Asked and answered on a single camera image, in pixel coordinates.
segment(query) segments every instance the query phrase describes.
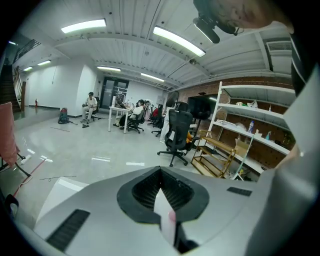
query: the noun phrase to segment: man sitting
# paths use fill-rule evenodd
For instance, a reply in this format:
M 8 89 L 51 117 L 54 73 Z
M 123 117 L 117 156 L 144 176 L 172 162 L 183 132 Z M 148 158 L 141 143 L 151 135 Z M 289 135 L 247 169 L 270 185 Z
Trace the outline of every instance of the man sitting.
M 97 109 L 97 99 L 94 97 L 94 93 L 91 91 L 89 92 L 89 98 L 86 99 L 85 104 L 82 104 L 82 121 L 81 123 L 89 124 L 92 116 L 92 112 Z M 86 111 L 89 112 L 88 118 L 86 120 Z
M 145 104 L 145 101 L 143 99 L 139 99 L 138 107 L 135 107 L 132 114 L 128 115 L 128 119 L 135 120 L 136 116 L 139 116 L 141 112 L 144 110 L 144 104 Z M 125 122 L 126 122 L 126 115 L 124 114 L 119 121 L 120 130 L 123 130 L 125 128 Z

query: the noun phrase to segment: desk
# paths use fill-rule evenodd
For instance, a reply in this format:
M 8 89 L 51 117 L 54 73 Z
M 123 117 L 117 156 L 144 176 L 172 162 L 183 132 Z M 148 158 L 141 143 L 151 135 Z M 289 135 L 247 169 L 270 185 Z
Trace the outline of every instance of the desk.
M 125 108 L 114 107 L 114 106 L 109 107 L 109 127 L 108 127 L 108 131 L 109 131 L 109 132 L 111 131 L 110 125 L 111 125 L 111 112 L 112 112 L 112 110 L 116 111 L 116 117 L 115 117 L 115 119 L 117 119 L 119 111 L 120 111 L 120 112 L 125 112 L 125 122 L 124 122 L 124 130 L 123 130 L 123 133 L 126 134 L 126 131 L 127 131 L 127 121 L 128 121 L 128 113 L 129 113 L 130 110 L 129 110 L 129 109 L 125 109 Z

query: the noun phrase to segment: door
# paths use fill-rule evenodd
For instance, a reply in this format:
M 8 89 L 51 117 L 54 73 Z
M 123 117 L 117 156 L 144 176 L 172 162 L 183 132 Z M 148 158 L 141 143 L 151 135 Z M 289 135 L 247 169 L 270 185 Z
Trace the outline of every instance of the door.
M 129 81 L 116 77 L 105 77 L 102 86 L 100 108 L 109 109 L 112 105 L 114 96 L 118 96 L 123 102 L 126 100 L 126 94 Z

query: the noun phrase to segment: white ceiling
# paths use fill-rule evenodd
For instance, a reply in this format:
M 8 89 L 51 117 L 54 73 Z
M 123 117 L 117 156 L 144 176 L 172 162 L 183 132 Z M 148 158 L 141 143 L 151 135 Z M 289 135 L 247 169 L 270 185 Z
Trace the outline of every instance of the white ceiling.
M 162 78 L 165 82 L 161 88 L 168 90 L 205 82 L 220 74 L 270 73 L 264 44 L 289 39 L 286 28 L 274 22 L 263 29 L 245 30 L 238 36 L 217 28 L 221 41 L 213 44 L 193 25 L 197 16 L 193 0 L 46 0 L 26 19 L 19 32 L 46 46 L 51 59 L 88 55 L 97 65 L 121 68 L 121 75 L 127 78 L 140 80 L 140 72 Z M 68 34 L 61 31 L 72 24 L 103 18 L 107 24 L 103 28 Z M 205 50 L 206 55 L 198 57 L 153 34 L 155 26 L 184 37 Z M 30 63 L 21 66 L 30 66 L 38 59 L 35 54 L 33 60 L 28 60 Z M 198 64 L 190 64 L 190 59 Z M 144 78 L 143 82 L 160 87 L 152 79 Z

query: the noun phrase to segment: black vent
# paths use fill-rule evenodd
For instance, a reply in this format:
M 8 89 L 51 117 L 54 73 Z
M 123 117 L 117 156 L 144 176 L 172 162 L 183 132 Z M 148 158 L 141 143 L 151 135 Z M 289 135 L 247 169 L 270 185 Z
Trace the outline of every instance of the black vent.
M 72 239 L 90 215 L 84 210 L 75 210 L 46 240 L 50 245 L 64 252 Z
M 175 211 L 186 205 L 194 195 L 191 187 L 161 170 L 137 183 L 132 189 L 132 194 L 140 204 L 153 211 L 159 189 L 162 189 Z
M 250 197 L 252 191 L 250 190 L 246 190 L 246 189 L 241 189 L 241 188 L 237 188 L 237 187 L 229 187 L 227 189 L 227 191 L 229 192 L 232 192 L 232 193 L 236 193 L 236 194 L 239 194 L 239 195 L 242 195 L 242 196 L 246 196 L 246 197 Z
M 117 201 L 135 222 L 160 224 L 160 216 L 154 213 L 160 189 L 175 211 L 177 223 L 198 218 L 209 203 L 209 193 L 203 186 L 160 166 L 123 184 L 117 193 Z

